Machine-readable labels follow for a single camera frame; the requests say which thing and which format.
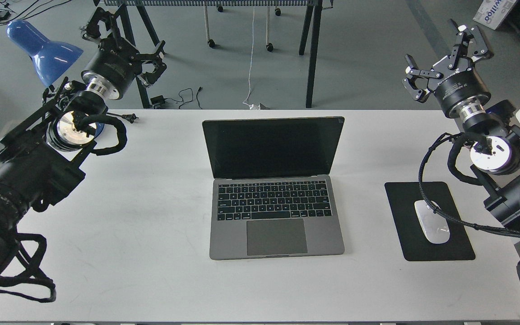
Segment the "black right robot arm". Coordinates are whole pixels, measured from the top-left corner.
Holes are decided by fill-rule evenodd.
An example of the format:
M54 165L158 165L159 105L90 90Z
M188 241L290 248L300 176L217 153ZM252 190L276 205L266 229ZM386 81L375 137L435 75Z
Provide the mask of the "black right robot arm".
M520 239L520 126L512 124L516 107L503 100L489 108L491 93L475 70L479 61L493 58L489 41L477 25L450 20L456 37L450 54L428 70L418 68L409 54L402 83L413 100L424 103L433 95L448 119L461 124L460 133L442 134L421 160L419 189L429 210L448 221L489 234ZM431 202L424 190L424 169L431 154L446 141L452 143L446 166L459 181L483 187L485 209L500 227L479 225L451 216Z

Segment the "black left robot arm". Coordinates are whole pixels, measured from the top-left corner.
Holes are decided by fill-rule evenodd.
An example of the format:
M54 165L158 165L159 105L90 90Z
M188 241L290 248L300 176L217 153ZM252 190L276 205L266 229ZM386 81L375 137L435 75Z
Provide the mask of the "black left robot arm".
M48 303L56 286L42 270L46 238L22 234L17 224L29 210L45 211L66 198L85 178L80 166L90 155L107 156L127 144L124 121L136 115L110 114L107 101L123 97L132 82L152 86L165 72L165 42L159 40L140 0L108 0L114 13L97 7L81 31L97 52L81 72L82 81L53 83L79 59L82 50L49 40L31 23L12 21L8 37L32 59L46 86L42 106L0 140L0 293ZM10 287L40 285L36 298Z

